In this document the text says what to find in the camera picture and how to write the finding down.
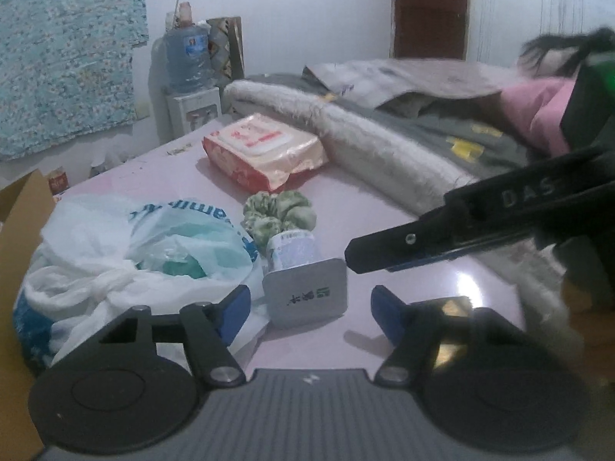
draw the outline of pink table surface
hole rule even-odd
[[[201,146],[208,125],[141,157],[85,181],[66,194],[123,194],[144,202],[197,198],[222,207],[234,224],[248,198],[238,185],[211,167]],[[168,151],[192,147],[177,155]],[[403,209],[330,163],[299,186],[318,216],[314,235],[324,258],[343,257],[354,237],[413,219]],[[348,311],[333,322],[292,330],[267,329],[245,369],[363,368],[373,376],[392,347],[371,317],[370,295],[382,284],[405,302],[465,294],[475,306],[491,307],[518,327],[524,320],[516,290],[471,257],[391,274],[348,272]]]

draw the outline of white wall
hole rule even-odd
[[[615,0],[470,0],[468,60],[511,66],[542,33],[615,28]]]
[[[188,1],[196,20],[242,17],[246,74],[300,73],[306,64],[389,55],[391,0]],[[150,41],[134,50],[133,82],[136,102],[151,102],[153,115],[133,126],[78,137],[39,154],[0,163],[0,188],[35,167],[49,172],[60,165],[75,184],[87,178],[94,153],[106,144],[118,144],[136,155],[170,139],[156,40],[164,33],[165,14],[173,10],[175,0],[146,0],[146,5]]]

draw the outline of white plastic bag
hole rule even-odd
[[[239,284],[250,288],[253,310],[230,350],[253,342],[268,322],[256,247],[220,208],[196,200],[144,206],[113,195],[66,197],[41,236],[13,312],[36,366],[57,362],[134,305],[148,305],[154,315],[177,313],[190,303],[217,303]],[[183,262],[190,275],[143,270],[168,263],[182,271]],[[186,366],[177,345],[160,344],[159,353]]]

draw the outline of green object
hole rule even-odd
[[[288,211],[295,206],[310,206],[308,198],[299,191],[284,191],[278,194],[276,200],[276,216],[280,220],[285,220]]]
[[[294,224],[293,222],[282,222],[282,232],[286,232],[286,231],[296,231],[297,229],[299,229],[299,227],[297,227],[296,224]]]
[[[308,198],[299,191],[280,194],[261,191],[245,202],[241,225],[254,239],[258,250],[264,253],[269,240],[280,232],[312,231],[316,226],[316,213]]]
[[[286,221],[304,231],[313,231],[316,227],[316,213],[309,206],[295,206],[286,213]]]
[[[269,194],[266,191],[257,192],[245,201],[244,216],[250,211],[256,211],[263,216],[275,216],[277,198],[278,194]]]
[[[143,262],[137,263],[135,267],[138,270],[149,270],[144,267]],[[190,275],[192,279],[207,277],[207,274],[205,274],[198,261],[191,256],[186,258],[184,262],[164,262],[159,271],[167,275]]]
[[[600,75],[608,93],[615,99],[615,52],[591,55],[587,65]]]
[[[282,222],[273,216],[259,218],[254,222],[252,237],[260,252],[264,252],[269,239],[282,231]]]
[[[252,231],[254,231],[254,223],[259,218],[265,218],[267,215],[260,213],[258,211],[244,211],[244,220],[241,222],[241,226],[245,229],[245,232],[250,234],[253,237]]]

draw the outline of cylindrical container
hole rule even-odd
[[[214,86],[207,30],[199,26],[170,29],[164,43],[171,92],[187,94]]]
[[[287,230],[274,235],[267,243],[266,255],[270,272],[322,260],[314,236],[306,230]]]

